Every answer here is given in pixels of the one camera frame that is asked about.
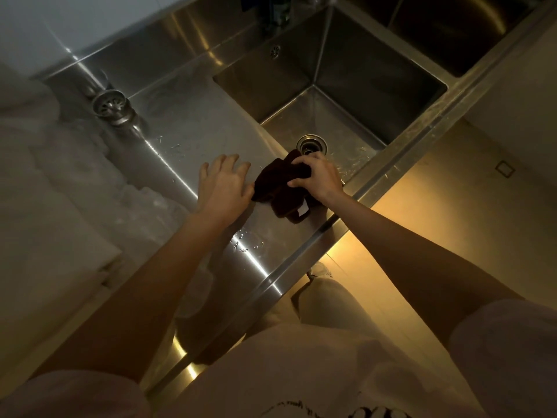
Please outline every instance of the white wall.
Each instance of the white wall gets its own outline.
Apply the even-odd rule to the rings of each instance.
[[[466,118],[557,185],[557,23]]]
[[[0,0],[0,62],[32,76],[184,1]]]

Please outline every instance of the person's right arm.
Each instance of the person's right arm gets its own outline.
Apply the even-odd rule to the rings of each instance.
[[[312,173],[289,185],[306,188],[344,221],[445,347],[456,326],[484,305],[522,299],[469,261],[346,195],[337,169],[323,154],[303,155],[293,163],[309,165]]]

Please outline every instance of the hand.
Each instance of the hand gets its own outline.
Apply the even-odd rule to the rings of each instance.
[[[219,155],[210,168],[204,163],[199,169],[197,212],[223,228],[240,217],[254,195],[253,183],[244,187],[251,164],[242,163],[234,171],[239,157],[238,154]]]
[[[302,155],[292,161],[292,164],[300,163],[311,167],[311,177],[308,179],[294,179],[288,182],[288,186],[306,188],[311,196],[330,208],[332,200],[337,195],[344,194],[343,182],[340,180],[337,168],[333,163],[327,161],[320,152]]]

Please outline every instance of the white t-shirt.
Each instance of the white t-shirt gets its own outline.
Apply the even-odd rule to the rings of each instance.
[[[557,311],[520,300],[479,309],[450,353],[492,417],[557,417]],[[90,371],[28,381],[0,417],[148,417],[134,382]],[[157,413],[175,417],[485,417],[378,340],[281,324],[220,358]]]

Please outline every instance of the person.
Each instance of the person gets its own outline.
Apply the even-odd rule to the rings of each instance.
[[[0,416],[150,416],[137,382],[199,261],[253,195],[249,164],[235,168],[237,160],[221,155],[201,166],[197,211],[0,403]],[[347,196],[322,154],[294,162],[312,173],[289,185],[306,188],[346,223],[449,350],[484,410],[428,380],[374,333],[347,291],[321,275],[300,294],[308,324],[282,322],[271,311],[263,330],[209,366],[159,416],[557,416],[556,311]]]

